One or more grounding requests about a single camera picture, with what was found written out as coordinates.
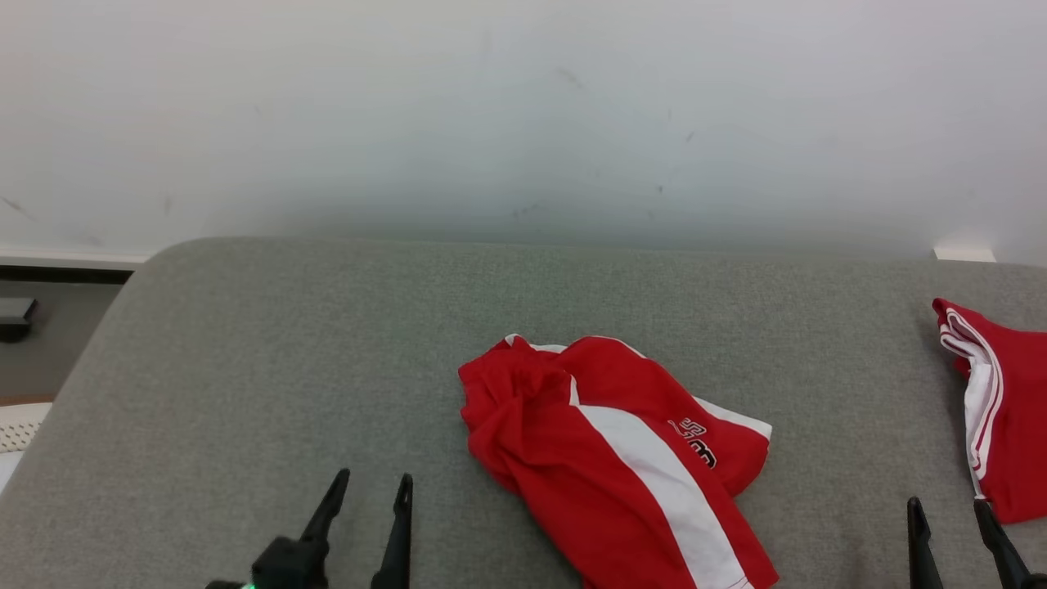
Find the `white stripe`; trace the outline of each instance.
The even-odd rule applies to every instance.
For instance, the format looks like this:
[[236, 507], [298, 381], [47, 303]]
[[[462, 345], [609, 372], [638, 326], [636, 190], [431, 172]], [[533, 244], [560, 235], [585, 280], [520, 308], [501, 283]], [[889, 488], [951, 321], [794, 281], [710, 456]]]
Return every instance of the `white stripe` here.
[[[522, 338], [522, 336], [520, 336], [519, 334], [510, 334], [509, 336], [506, 336], [504, 340], [506, 341], [507, 344], [512, 346], [513, 342], [515, 342], [517, 338]], [[531, 349], [538, 350], [539, 353], [553, 353], [557, 355], [567, 349], [566, 346], [561, 346], [559, 344], [545, 344], [544, 346], [535, 346], [531, 342], [528, 342], [527, 345], [531, 346]]]
[[981, 482], [978, 481], [978, 477], [975, 475], [974, 467], [967, 466], [967, 474], [971, 475], [971, 484], [975, 486], [975, 499], [985, 499], [985, 496], [981, 492]]
[[[979, 388], [984, 387], [989, 391], [988, 410], [982, 412], [978, 430], [973, 436], [976, 445], [978, 438], [982, 438], [981, 446], [975, 446], [972, 448], [972, 452], [974, 454], [972, 458], [974, 458], [973, 466], [975, 467], [975, 475], [979, 480], [981, 480], [985, 478], [985, 470], [988, 467], [988, 452], [993, 443], [993, 424], [996, 422], [996, 414], [1000, 411], [1000, 406], [1003, 404], [1003, 370], [1000, 368], [1000, 362], [996, 358], [996, 353], [993, 352], [993, 347], [989, 346], [988, 342], [986, 342], [985, 339], [982, 338], [981, 335], [978, 334], [978, 332], [963, 319], [963, 316], [951, 308], [945, 310], [945, 316], [949, 319], [950, 327], [954, 333], [965, 339], [977, 340], [977, 343], [980, 344], [983, 354], [988, 356], [987, 360], [992, 365], [992, 371], [987, 376], [989, 383], [987, 385], [983, 385], [981, 383], [981, 379], [978, 379], [978, 382], [971, 380], [968, 381], [967, 389], [971, 391], [971, 385], [973, 384], [977, 385]], [[974, 365], [972, 365], [972, 377], [974, 377]], [[972, 391], [972, 394], [978, 395], [984, 393], [979, 393], [978, 390], [975, 390]]]
[[771, 430], [772, 430], [771, 424], [764, 424], [759, 420], [745, 417], [740, 413], [735, 413], [730, 409], [723, 409], [722, 407], [713, 405], [705, 400], [699, 400], [698, 398], [695, 398], [693, 395], [692, 398], [694, 399], [695, 402], [697, 402], [697, 404], [701, 407], [701, 409], [708, 411], [709, 414], [712, 415], [713, 417], [717, 420], [722, 420], [723, 422], [730, 422], [732, 424], [743, 426], [756, 432], [757, 434], [760, 434], [761, 436], [767, 438], [768, 440], [771, 439]]
[[575, 381], [575, 377], [571, 376], [571, 399], [567, 401], [567, 405], [572, 407], [578, 407], [578, 381]]
[[728, 589], [743, 580], [745, 572], [716, 514], [665, 441], [630, 413], [608, 407], [578, 409], [654, 497], [694, 585]]
[[971, 366], [967, 388], [963, 393], [964, 440], [966, 441], [967, 465], [971, 471], [971, 480], [975, 486], [975, 495], [980, 495], [981, 485], [978, 483], [978, 479], [980, 476], [984, 476], [985, 470], [982, 468], [977, 443], [980, 424], [988, 410], [992, 399], [992, 365], [985, 357], [985, 352], [977, 344], [962, 339], [951, 331], [942, 332], [940, 341], [946, 350], [966, 359]]

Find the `red shorts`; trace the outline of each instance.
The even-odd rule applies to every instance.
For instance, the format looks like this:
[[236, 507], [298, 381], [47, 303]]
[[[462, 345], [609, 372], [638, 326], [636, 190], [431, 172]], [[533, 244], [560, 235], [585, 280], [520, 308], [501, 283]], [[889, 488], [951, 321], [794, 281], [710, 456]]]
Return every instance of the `red shorts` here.
[[597, 589], [770, 587], [734, 505], [770, 426], [699, 402], [618, 340], [510, 336], [459, 371], [469, 450]]
[[1047, 334], [1001, 327], [936, 299], [941, 344], [967, 377], [966, 454], [1001, 523], [1047, 516]]

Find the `red cloth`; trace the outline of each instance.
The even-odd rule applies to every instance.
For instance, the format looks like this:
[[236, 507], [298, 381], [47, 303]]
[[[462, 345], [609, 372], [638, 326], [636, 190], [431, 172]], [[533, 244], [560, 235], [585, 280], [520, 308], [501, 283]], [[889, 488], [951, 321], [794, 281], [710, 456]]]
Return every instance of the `red cloth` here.
[[935, 299], [941, 344], [967, 378], [966, 454], [1001, 523], [1047, 516], [1047, 334]]
[[564, 348], [510, 336], [459, 375], [470, 452], [524, 499], [587, 587], [778, 581], [731, 499], [762, 468], [765, 424], [704, 407], [606, 338]]

